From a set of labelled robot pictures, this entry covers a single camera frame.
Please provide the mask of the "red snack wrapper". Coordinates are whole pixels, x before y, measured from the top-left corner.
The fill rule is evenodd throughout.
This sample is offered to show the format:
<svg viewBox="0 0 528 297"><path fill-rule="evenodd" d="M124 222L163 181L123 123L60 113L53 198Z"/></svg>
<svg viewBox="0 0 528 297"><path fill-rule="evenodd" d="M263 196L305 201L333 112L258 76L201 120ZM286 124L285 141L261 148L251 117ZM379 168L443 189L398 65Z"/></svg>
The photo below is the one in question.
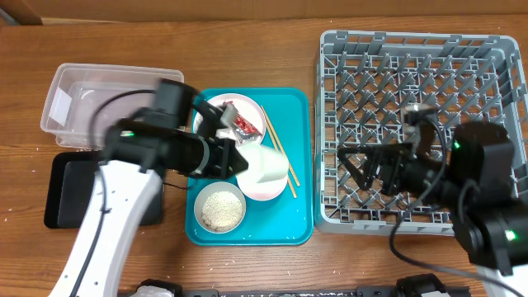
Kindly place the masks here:
<svg viewBox="0 0 528 297"><path fill-rule="evenodd" d="M253 124L239 115L239 113L233 127L229 129L234 134L235 139L240 142L253 141L262 135Z"/></svg>

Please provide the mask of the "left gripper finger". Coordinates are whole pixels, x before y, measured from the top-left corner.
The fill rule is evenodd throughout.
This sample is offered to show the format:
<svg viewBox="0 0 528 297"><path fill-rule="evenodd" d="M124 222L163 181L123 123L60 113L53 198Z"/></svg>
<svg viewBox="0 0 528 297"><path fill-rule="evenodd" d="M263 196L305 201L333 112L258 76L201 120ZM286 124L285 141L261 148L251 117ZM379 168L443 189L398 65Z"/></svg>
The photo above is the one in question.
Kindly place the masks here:
<svg viewBox="0 0 528 297"><path fill-rule="evenodd" d="M194 105L194 109L201 115L202 120L196 130L196 134L206 139L216 139L217 131L231 126L231 107L222 105L212 106L207 101L201 101Z"/></svg>
<svg viewBox="0 0 528 297"><path fill-rule="evenodd" d="M221 139L219 148L221 149L219 174L221 178L229 178L248 169L248 161L237 150L232 139Z"/></svg>

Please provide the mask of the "white cup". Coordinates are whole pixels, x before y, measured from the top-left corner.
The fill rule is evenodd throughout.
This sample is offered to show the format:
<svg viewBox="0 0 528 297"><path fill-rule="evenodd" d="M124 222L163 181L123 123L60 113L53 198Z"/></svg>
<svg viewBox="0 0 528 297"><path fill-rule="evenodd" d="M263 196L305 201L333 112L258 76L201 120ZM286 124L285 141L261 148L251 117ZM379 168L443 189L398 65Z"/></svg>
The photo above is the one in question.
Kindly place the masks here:
<svg viewBox="0 0 528 297"><path fill-rule="evenodd" d="M236 175L240 182L263 183L280 180L288 174L289 162L280 151L257 143L238 147L238 152L247 161L247 169Z"/></svg>

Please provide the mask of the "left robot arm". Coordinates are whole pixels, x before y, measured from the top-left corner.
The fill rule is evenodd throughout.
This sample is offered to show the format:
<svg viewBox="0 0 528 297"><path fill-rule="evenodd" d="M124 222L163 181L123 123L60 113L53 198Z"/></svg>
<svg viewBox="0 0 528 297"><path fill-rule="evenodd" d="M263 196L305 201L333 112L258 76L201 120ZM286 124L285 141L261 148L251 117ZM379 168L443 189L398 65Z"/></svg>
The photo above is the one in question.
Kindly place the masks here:
<svg viewBox="0 0 528 297"><path fill-rule="evenodd" d="M141 219L173 170L228 179L248 168L231 139L216 133L238 116L195 88L162 79L150 106L109 127L94 161L91 199L53 296L115 296Z"/></svg>

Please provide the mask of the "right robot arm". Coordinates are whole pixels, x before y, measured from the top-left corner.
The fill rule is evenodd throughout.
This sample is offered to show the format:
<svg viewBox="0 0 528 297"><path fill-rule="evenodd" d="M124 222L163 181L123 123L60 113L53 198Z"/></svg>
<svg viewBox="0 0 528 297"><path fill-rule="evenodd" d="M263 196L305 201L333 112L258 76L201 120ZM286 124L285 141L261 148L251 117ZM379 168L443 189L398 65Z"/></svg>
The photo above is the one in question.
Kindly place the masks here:
<svg viewBox="0 0 528 297"><path fill-rule="evenodd" d="M515 148L506 130L488 122L458 125L451 146L431 119L412 120L418 144L386 144L340 148L339 161L362 190L381 181L381 192L407 192L416 200L396 225L421 204L447 209L459 245L478 273L412 259L395 247L400 260L428 270L482 281L491 296L527 294L527 200L514 192Z"/></svg>

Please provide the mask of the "grey bowl with rice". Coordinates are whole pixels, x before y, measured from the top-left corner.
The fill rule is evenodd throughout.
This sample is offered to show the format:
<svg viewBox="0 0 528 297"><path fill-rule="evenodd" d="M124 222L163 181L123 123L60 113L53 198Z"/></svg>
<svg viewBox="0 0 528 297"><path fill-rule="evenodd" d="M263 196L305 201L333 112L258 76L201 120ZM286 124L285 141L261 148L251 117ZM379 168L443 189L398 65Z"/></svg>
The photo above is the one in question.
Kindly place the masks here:
<svg viewBox="0 0 528 297"><path fill-rule="evenodd" d="M241 224L245 214L245 196L237 186L225 181L209 184L195 199L195 218L210 233L233 231Z"/></svg>

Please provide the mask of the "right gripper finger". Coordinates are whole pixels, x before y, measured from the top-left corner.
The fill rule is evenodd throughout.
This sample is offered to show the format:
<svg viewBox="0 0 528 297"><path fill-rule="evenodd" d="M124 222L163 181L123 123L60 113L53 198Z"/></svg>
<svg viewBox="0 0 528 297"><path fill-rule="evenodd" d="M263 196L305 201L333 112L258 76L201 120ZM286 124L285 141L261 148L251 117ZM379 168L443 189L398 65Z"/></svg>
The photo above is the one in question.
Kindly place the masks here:
<svg viewBox="0 0 528 297"><path fill-rule="evenodd" d="M374 179L379 176L383 157L380 148L371 146L355 146L337 150L337 158L363 191L369 190Z"/></svg>
<svg viewBox="0 0 528 297"><path fill-rule="evenodd" d="M365 147L364 155L373 163L385 165L393 163L399 157L406 159L412 148L411 143L372 145Z"/></svg>

